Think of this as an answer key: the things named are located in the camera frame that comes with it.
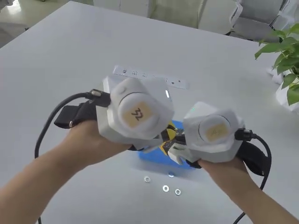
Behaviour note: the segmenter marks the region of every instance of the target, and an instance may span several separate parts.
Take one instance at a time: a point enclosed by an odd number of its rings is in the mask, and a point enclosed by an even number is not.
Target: hand
[[[200,160],[198,164],[209,173],[214,182],[230,198],[239,198],[248,191],[258,189],[249,176],[244,163],[238,158],[220,163]]]
[[[58,148],[64,157],[84,168],[121,153],[130,145],[110,142],[99,134],[96,121],[85,121],[73,127]]]

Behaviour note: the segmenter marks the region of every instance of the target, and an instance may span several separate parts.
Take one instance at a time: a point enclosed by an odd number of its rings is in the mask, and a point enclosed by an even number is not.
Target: black wire
[[[257,139],[259,140],[262,145],[265,147],[266,149],[266,152],[267,152],[267,157],[268,157],[268,168],[266,170],[266,173],[264,174],[264,177],[263,177],[263,181],[261,183],[261,186],[260,186],[260,189],[263,190],[263,188],[265,187],[265,184],[267,182],[267,179],[268,179],[268,176],[269,176],[269,173],[270,173],[270,169],[271,169],[271,165],[272,165],[272,153],[271,153],[271,150],[268,146],[268,144],[264,141],[264,139],[262,139],[260,136],[258,136],[257,134],[253,134],[252,135],[252,138],[253,139]],[[243,212],[235,221],[233,224],[237,224],[243,217],[245,216],[245,213]]]
[[[91,93],[89,92],[85,92],[85,93],[78,93],[75,95],[72,95],[68,98],[66,98],[64,101],[62,101],[61,103],[58,104],[57,107],[55,107],[55,109],[52,111],[52,113],[50,114],[48,120],[46,121],[45,125],[43,126],[42,132],[40,133],[37,142],[36,142],[36,148],[34,150],[34,158],[38,158],[39,156],[39,148],[41,146],[42,140],[50,126],[50,124],[52,123],[52,120],[55,118],[56,114],[65,106],[67,105],[69,102],[78,99],[78,98],[88,98],[90,99],[91,97]],[[37,220],[38,224],[42,224],[42,219],[39,217]]]

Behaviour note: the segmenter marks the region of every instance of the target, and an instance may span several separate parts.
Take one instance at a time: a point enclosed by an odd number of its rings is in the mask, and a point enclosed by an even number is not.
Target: white power strip
[[[180,78],[175,78],[171,76],[163,76],[163,75],[153,75],[138,69],[132,69],[129,67],[123,67],[120,65],[116,65],[113,71],[113,74],[120,76],[127,76],[138,79],[147,79],[147,78],[164,78],[167,85],[187,90],[189,88],[188,83]]]

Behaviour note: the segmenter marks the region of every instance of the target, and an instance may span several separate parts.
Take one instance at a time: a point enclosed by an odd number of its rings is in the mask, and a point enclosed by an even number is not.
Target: beige label
[[[150,107],[145,102],[140,102],[122,114],[122,118],[130,127],[136,127],[153,115]]]
[[[215,141],[228,136],[228,128],[224,123],[214,125],[206,131],[206,138],[209,141]]]

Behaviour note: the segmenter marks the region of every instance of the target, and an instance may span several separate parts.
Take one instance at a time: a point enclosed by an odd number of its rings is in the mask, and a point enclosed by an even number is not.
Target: blue object
[[[176,128],[183,128],[183,123],[180,121],[173,120],[173,124],[175,125]],[[193,169],[190,167],[186,161],[183,161],[182,165],[177,164],[169,156],[165,155],[161,149],[156,148],[155,150],[151,151],[150,153],[143,153],[143,152],[138,152],[139,158],[142,160],[147,160],[150,162],[156,162],[160,164],[165,164],[165,165],[171,165],[174,167],[179,167],[183,169]]]

